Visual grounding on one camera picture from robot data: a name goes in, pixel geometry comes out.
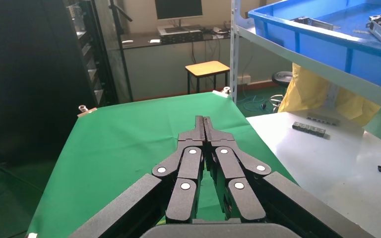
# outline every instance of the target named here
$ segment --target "wooden stool seat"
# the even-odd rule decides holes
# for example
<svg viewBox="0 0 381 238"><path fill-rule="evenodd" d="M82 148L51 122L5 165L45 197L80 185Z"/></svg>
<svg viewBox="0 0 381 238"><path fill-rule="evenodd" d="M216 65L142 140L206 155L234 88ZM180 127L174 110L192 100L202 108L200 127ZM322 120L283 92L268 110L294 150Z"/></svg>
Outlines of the wooden stool seat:
<svg viewBox="0 0 381 238"><path fill-rule="evenodd" d="M185 66L188 72L188 94L191 93L191 75L196 78L196 92L199 93L199 79L214 76L214 90L218 74L225 74L225 86L227 86L227 73L230 68L218 61L209 61Z"/></svg>

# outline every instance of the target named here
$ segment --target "black stool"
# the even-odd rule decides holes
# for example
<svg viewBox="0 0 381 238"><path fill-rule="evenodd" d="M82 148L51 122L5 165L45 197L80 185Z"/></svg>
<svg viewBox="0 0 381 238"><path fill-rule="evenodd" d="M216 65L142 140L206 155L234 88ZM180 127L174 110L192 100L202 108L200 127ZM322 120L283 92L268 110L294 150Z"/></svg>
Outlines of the black stool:
<svg viewBox="0 0 381 238"><path fill-rule="evenodd" d="M271 78L272 78L272 82L282 87L285 87L287 89L288 85L290 85L291 79L293 78L293 73L288 71L276 72L275 74L272 75ZM277 108L280 107L283 98L284 98L284 95L282 94L273 95L269 98L269 102L274 106L274 109L272 110L273 113L275 112Z"/></svg>

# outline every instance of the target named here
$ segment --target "white table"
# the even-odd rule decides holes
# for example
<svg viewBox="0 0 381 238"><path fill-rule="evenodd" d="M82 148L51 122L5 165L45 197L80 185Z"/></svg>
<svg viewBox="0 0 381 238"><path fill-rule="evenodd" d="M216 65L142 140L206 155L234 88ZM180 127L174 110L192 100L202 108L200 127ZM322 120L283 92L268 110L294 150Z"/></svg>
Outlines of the white table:
<svg viewBox="0 0 381 238"><path fill-rule="evenodd" d="M381 140L334 111L310 111L340 125L307 120L307 111L247 120L300 187L381 238ZM329 139L294 130L295 121L326 129Z"/></svg>

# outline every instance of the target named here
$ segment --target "stool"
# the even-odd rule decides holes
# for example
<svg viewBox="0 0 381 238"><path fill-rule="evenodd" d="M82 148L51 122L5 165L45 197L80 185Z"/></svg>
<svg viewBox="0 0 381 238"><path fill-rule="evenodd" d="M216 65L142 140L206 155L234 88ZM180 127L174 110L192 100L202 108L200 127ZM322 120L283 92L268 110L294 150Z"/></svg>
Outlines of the stool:
<svg viewBox="0 0 381 238"><path fill-rule="evenodd" d="M277 72L273 74L271 78L272 82L282 87L288 88L288 85L290 84L291 79L293 78L293 73L288 71ZM274 109L272 110L273 113L277 108L280 107L283 99L284 96L282 94L277 94L269 98L269 102L274 106Z"/></svg>
<svg viewBox="0 0 381 238"><path fill-rule="evenodd" d="M214 75L214 90L217 84L217 75L224 74L225 83L224 86L227 86L227 74L230 71L230 68L218 61L210 61L205 63L197 63L185 66L186 71L188 72L188 94L191 93L191 75L196 78L196 93L199 93L199 79L204 77L209 77Z"/></svg>

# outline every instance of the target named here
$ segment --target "power outlet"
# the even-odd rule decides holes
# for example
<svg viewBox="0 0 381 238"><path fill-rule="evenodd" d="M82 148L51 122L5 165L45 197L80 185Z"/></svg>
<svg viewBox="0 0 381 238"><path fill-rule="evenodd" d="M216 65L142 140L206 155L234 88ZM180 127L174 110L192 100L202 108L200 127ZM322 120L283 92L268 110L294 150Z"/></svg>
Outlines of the power outlet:
<svg viewBox="0 0 381 238"><path fill-rule="evenodd" d="M251 83L250 75L243 75L243 77L241 76L237 77L237 84L249 84L249 83Z"/></svg>

